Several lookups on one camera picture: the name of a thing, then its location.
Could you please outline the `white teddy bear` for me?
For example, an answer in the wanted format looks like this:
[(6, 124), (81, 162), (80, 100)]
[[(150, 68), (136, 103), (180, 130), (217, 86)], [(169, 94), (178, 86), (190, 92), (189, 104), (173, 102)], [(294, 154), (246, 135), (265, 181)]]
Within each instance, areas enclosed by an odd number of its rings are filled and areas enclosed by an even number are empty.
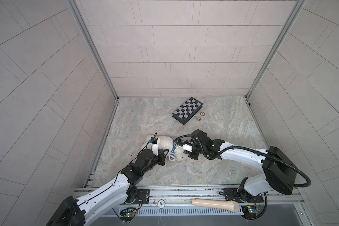
[[(151, 149), (151, 144), (150, 144), (150, 138), (153, 137), (151, 135), (148, 135), (146, 137), (146, 141), (144, 143), (144, 145), (146, 146), (147, 149)], [(167, 158), (170, 154), (170, 151), (172, 150), (173, 147), (173, 141), (172, 141), (172, 137), (169, 136), (156, 136), (157, 138), (160, 138), (161, 141), (159, 143), (159, 150), (168, 150), (169, 152), (167, 153)], [(181, 146), (177, 146), (176, 147), (176, 161), (182, 161), (184, 160), (187, 155), (185, 153), (185, 150), (181, 147)]]

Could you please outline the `blue white striped sweater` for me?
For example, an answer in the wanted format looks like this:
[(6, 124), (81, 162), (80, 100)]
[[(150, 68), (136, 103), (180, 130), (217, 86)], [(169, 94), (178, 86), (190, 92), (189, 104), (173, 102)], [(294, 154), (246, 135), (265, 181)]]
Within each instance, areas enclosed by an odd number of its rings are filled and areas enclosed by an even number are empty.
[(176, 147), (177, 147), (177, 144), (176, 144), (174, 138), (172, 138), (172, 141), (173, 141), (173, 147), (172, 147), (172, 150), (170, 151), (170, 154), (169, 154), (169, 156), (168, 156), (168, 159), (169, 159), (170, 162), (174, 162), (174, 161), (176, 161), (176, 159), (177, 159), (177, 158), (176, 158), (176, 152), (175, 152)]

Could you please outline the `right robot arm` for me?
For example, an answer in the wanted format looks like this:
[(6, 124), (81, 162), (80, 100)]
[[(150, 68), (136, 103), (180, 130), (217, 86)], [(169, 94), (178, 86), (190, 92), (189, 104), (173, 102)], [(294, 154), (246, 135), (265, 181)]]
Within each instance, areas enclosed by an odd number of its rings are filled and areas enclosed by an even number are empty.
[(256, 196), (269, 191), (291, 195), (295, 187), (296, 167), (276, 147), (258, 150), (236, 146), (222, 139), (212, 140), (201, 130), (195, 130), (189, 140), (177, 138), (176, 144), (195, 160), (202, 154), (208, 160), (236, 161), (261, 171), (257, 176), (245, 177), (237, 190), (228, 197), (242, 202), (254, 202)]

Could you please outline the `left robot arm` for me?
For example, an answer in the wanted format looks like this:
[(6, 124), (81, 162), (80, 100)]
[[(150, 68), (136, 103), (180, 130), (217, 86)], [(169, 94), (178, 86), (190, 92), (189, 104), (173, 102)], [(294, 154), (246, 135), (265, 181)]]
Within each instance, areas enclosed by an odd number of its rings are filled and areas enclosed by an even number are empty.
[(79, 198), (64, 199), (47, 225), (89, 226), (111, 208), (132, 202), (137, 194), (136, 184), (154, 166), (163, 166), (168, 153), (166, 149), (158, 151), (157, 155), (150, 149), (141, 150), (134, 162), (120, 170), (110, 182)]

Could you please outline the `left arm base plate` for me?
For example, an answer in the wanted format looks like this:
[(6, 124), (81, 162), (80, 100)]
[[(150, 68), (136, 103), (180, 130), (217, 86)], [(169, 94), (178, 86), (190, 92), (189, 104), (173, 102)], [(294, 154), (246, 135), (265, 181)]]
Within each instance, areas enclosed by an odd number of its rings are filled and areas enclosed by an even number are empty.
[(150, 197), (150, 189), (136, 189), (130, 191), (124, 204), (148, 204)]

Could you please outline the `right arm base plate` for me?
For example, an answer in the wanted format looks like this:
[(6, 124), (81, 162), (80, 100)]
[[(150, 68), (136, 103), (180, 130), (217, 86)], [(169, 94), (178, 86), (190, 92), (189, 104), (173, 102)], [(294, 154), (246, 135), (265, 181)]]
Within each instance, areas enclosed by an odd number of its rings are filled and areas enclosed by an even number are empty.
[(238, 203), (255, 203), (264, 202), (263, 195), (252, 196), (246, 191), (242, 191), (241, 193), (238, 192), (238, 188), (224, 188), (223, 196), (225, 197), (226, 201), (235, 201)]

